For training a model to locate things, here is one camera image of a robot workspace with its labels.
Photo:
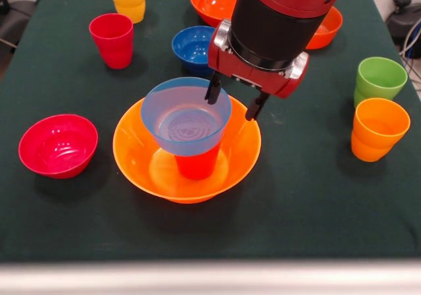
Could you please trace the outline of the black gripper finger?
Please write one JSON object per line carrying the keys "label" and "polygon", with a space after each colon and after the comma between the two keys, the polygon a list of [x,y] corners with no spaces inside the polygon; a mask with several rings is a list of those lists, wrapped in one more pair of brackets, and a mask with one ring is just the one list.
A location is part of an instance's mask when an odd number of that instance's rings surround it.
{"label": "black gripper finger", "polygon": [[266,92],[261,92],[258,97],[254,98],[247,107],[245,118],[248,121],[256,120],[268,98],[269,94]]}
{"label": "black gripper finger", "polygon": [[220,90],[222,87],[220,76],[221,74],[218,71],[214,71],[209,82],[209,86],[205,94],[205,100],[209,105],[214,105],[218,100],[218,96],[220,95]]}

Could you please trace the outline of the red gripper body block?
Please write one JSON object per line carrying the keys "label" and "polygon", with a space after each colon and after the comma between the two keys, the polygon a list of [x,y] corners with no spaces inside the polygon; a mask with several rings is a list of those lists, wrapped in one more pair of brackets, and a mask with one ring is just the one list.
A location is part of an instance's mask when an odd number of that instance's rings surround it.
{"label": "red gripper body block", "polygon": [[305,76],[306,53],[302,52],[291,65],[281,71],[267,71],[242,61],[229,49],[226,40],[220,44],[212,40],[209,47],[209,66],[225,76],[239,78],[254,85],[262,92],[287,98],[297,89]]}

